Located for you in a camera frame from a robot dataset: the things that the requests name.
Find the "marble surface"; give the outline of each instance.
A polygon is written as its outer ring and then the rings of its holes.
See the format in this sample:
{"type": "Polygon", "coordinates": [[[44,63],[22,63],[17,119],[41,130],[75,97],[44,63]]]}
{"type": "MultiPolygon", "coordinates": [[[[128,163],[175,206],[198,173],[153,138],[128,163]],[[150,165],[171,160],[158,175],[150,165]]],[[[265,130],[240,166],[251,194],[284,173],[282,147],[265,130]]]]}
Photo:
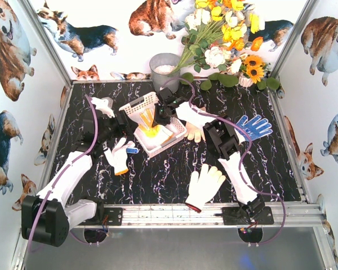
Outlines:
{"type": "MultiPolygon", "coordinates": [[[[199,89],[199,82],[195,82],[195,87],[199,89]]],[[[83,113],[89,110],[89,105],[83,97],[85,93],[98,98],[111,97],[114,100],[113,107],[118,109],[152,91],[152,82],[75,84],[56,150],[51,178],[65,162],[82,129],[83,113]]],[[[190,93],[187,85],[181,85],[178,91],[178,94],[188,98],[190,93]]],[[[244,114],[250,119],[256,114],[268,118],[273,126],[273,133],[253,142],[252,149],[244,159],[244,166],[258,190],[276,193],[285,201],[300,201],[297,184],[267,94],[258,93],[254,89],[224,88],[213,84],[209,91],[196,90],[193,103],[199,107],[206,106],[206,110],[213,114],[227,114],[235,122],[244,114]]],[[[115,176],[114,168],[104,156],[100,157],[76,186],[68,204],[75,203],[81,196],[98,197],[107,204],[184,203],[188,196],[190,175],[194,170],[200,170],[203,163],[215,165],[224,172],[221,164],[208,154],[204,142],[195,143],[185,138],[150,160],[138,141],[135,143],[140,152],[129,155],[128,173],[115,176]]],[[[241,152],[244,151],[245,144],[241,147],[241,152]]],[[[272,197],[265,197],[265,201],[274,200],[272,197]]],[[[234,188],[227,177],[211,202],[235,201],[234,188]]]]}

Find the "purple cable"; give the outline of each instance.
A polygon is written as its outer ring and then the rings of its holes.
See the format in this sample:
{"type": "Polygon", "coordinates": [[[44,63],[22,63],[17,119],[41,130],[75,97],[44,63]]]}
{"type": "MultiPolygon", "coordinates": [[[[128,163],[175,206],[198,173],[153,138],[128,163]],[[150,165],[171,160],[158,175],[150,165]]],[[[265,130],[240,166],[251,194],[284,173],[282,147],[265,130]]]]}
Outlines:
{"type": "MultiPolygon", "coordinates": [[[[95,108],[93,106],[93,104],[91,103],[91,97],[89,97],[87,94],[85,95],[85,98],[87,99],[87,101],[89,102],[89,105],[90,105],[90,109],[92,111],[92,114],[93,114],[93,117],[94,117],[94,125],[95,125],[95,133],[94,133],[94,139],[92,140],[92,143],[91,143],[91,146],[89,147],[88,150],[86,150],[84,153],[82,153],[81,155],[79,155],[77,158],[75,158],[73,160],[73,162],[71,164],[68,164],[60,173],[59,175],[57,176],[57,178],[55,179],[54,183],[52,184],[52,188],[54,189],[55,185],[57,184],[58,180],[60,179],[61,176],[63,176],[64,172],[71,166],[74,164],[75,161],[77,161],[78,159],[80,159],[81,157],[87,155],[93,148],[94,148],[94,145],[96,143],[96,139],[97,139],[97,117],[96,117],[96,113],[95,113],[95,108]]],[[[29,235],[29,240],[28,240],[28,250],[29,252],[33,252],[31,250],[31,247],[32,247],[32,242],[33,242],[33,237],[34,237],[34,232],[35,232],[35,229],[38,225],[38,222],[39,222],[39,218],[43,212],[43,208],[45,206],[45,203],[47,201],[47,199],[49,198],[51,194],[51,191],[49,190],[44,198],[44,200],[41,202],[41,205],[39,207],[39,210],[38,210],[38,213],[36,214],[36,217],[35,217],[35,220],[34,220],[34,223],[33,223],[33,226],[32,226],[32,230],[30,231],[30,235],[29,235]]]]}
{"type": "Polygon", "coordinates": [[[195,96],[195,88],[194,88],[194,85],[193,85],[190,81],[188,81],[188,80],[186,80],[186,79],[183,79],[183,78],[175,77],[175,78],[171,78],[171,79],[167,80],[167,81],[163,84],[162,88],[163,88],[168,82],[170,82],[170,81],[172,81],[172,80],[182,80],[182,81],[184,81],[184,82],[186,82],[186,83],[188,83],[188,84],[190,85],[190,87],[192,88],[192,96],[190,97],[190,99],[189,99],[188,102],[189,102],[190,108],[191,108],[193,111],[195,111],[195,112],[196,112],[197,114],[199,114],[199,115],[202,115],[202,116],[210,116],[210,117],[213,117],[213,118],[215,118],[215,119],[217,119],[217,120],[220,120],[220,121],[222,121],[222,122],[225,122],[225,123],[231,125],[232,127],[234,127],[235,129],[239,130],[240,132],[242,132],[242,133],[245,135],[245,137],[247,137],[247,139],[248,139],[248,147],[247,147],[247,149],[245,150],[244,154],[241,156],[241,159],[240,159],[240,161],[239,161],[239,167],[238,167],[239,173],[240,173],[240,175],[241,175],[241,177],[242,177],[243,182],[247,185],[247,187],[249,187],[251,190],[253,190],[254,192],[256,192],[256,193],[258,193],[258,194],[261,194],[261,195],[264,195],[264,196],[271,196],[271,197],[274,196],[274,197],[276,197],[276,198],[281,202],[282,207],[283,207],[283,221],[282,221],[281,227],[279,228],[278,232],[277,232],[271,239],[266,240],[266,241],[264,241],[264,242],[261,242],[260,244],[263,245],[263,244],[267,244],[267,243],[272,242],[274,239],[276,239],[276,238],[278,237],[278,235],[279,235],[279,234],[282,232],[282,230],[283,230],[284,224],[285,224],[285,222],[286,222],[286,214],[287,214],[287,213],[286,213],[286,206],[285,206],[285,204],[284,204],[283,199],[282,199],[281,197],[279,197],[277,194],[266,193],[266,192],[259,191],[259,190],[255,189],[255,188],[253,188],[252,186],[248,185],[247,181],[245,180],[245,178],[244,178],[244,176],[243,176],[243,174],[242,174],[242,172],[241,172],[241,169],[242,169],[243,159],[244,159],[244,157],[247,155],[247,153],[249,152],[250,148],[252,147],[252,139],[250,138],[249,134],[248,134],[245,130],[243,130],[242,128],[240,128],[239,126],[237,126],[236,124],[234,124],[234,123],[232,123],[232,122],[230,122],[230,121],[228,121],[228,120],[226,120],[226,119],[224,119],[224,118],[222,118],[222,117],[220,117],[220,116],[217,116],[217,115],[214,115],[214,114],[210,114],[210,113],[207,113],[207,112],[203,112],[203,111],[201,111],[201,110],[197,110],[197,109],[194,107],[194,105],[192,104],[192,100],[193,100],[193,98],[194,98],[194,96],[195,96]]]}

